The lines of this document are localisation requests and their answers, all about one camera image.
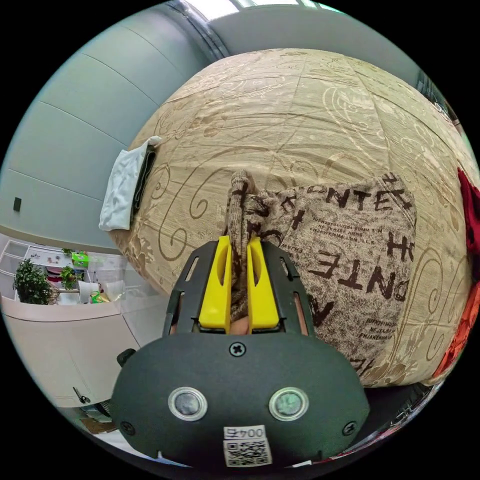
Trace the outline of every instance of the bed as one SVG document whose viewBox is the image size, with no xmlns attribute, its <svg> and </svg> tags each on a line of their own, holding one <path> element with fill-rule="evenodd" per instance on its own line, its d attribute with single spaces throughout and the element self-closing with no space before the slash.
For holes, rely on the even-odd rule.
<svg viewBox="0 0 480 480">
<path fill-rule="evenodd" d="M 130 149 L 162 138 L 130 230 L 110 236 L 136 271 L 170 293 L 190 252 L 224 226 L 232 173 L 261 188 L 348 183 L 398 172 L 417 209 L 407 301 L 367 387 L 432 378 L 471 287 L 457 168 L 480 175 L 461 136 L 418 91 L 364 61 L 271 49 L 217 61 L 147 121 Z"/>
</svg>

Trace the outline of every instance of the white cabinet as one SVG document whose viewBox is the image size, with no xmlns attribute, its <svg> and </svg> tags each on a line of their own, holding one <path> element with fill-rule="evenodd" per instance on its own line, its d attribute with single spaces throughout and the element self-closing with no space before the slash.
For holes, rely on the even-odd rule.
<svg viewBox="0 0 480 480">
<path fill-rule="evenodd" d="M 117 355 L 139 348 L 122 315 L 52 322 L 4 318 L 25 367 L 57 407 L 84 406 L 74 388 L 90 405 L 111 398 L 120 372 Z"/>
</svg>

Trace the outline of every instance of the printed number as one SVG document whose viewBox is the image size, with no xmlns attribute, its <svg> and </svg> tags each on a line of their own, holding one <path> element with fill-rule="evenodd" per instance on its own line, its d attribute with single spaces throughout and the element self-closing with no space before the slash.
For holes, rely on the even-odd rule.
<svg viewBox="0 0 480 480">
<path fill-rule="evenodd" d="M 254 427 L 227 427 L 225 428 L 224 438 L 229 439 L 245 439 L 245 438 L 263 438 L 265 431 L 263 428 Z"/>
</svg>

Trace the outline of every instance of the green plant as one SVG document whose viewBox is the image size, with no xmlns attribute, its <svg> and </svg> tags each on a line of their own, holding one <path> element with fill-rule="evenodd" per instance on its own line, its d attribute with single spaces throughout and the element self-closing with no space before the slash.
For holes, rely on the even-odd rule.
<svg viewBox="0 0 480 480">
<path fill-rule="evenodd" d="M 24 304 L 48 305 L 51 287 L 47 275 L 30 259 L 24 260 L 16 269 L 13 288 Z"/>
<path fill-rule="evenodd" d="M 71 266 L 64 266 L 60 272 L 61 284 L 65 290 L 71 290 L 77 281 L 75 271 Z"/>
</svg>

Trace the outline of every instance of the folded cloth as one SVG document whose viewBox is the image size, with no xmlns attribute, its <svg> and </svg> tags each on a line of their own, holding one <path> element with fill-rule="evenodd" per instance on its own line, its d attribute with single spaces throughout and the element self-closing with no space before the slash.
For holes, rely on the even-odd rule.
<svg viewBox="0 0 480 480">
<path fill-rule="evenodd" d="M 152 148 L 161 141 L 159 136 L 152 136 L 138 148 L 120 152 L 108 179 L 100 212 L 100 230 L 130 229 L 135 208 L 140 205 L 146 176 L 152 168 Z"/>
<path fill-rule="evenodd" d="M 467 344 L 467 339 L 469 337 L 470 330 L 474 326 L 475 320 L 479 316 L 479 305 L 480 305 L 480 283 L 476 283 L 472 286 L 468 300 L 466 301 L 465 310 L 458 324 L 453 340 L 451 341 L 450 347 L 445 352 L 440 365 L 435 370 L 433 378 L 441 375 L 445 370 L 447 370 L 454 361 L 462 353 L 465 345 Z"/>
<path fill-rule="evenodd" d="M 473 186 L 465 173 L 458 169 L 463 214 L 465 216 L 466 249 L 472 256 L 472 275 L 480 281 L 480 191 Z"/>
<path fill-rule="evenodd" d="M 363 376 L 395 332 L 409 286 L 417 213 L 401 178 L 259 190 L 233 174 L 225 234 L 232 242 L 232 320 L 248 313 L 247 243 L 290 255 L 309 297 L 316 336 Z"/>
</svg>

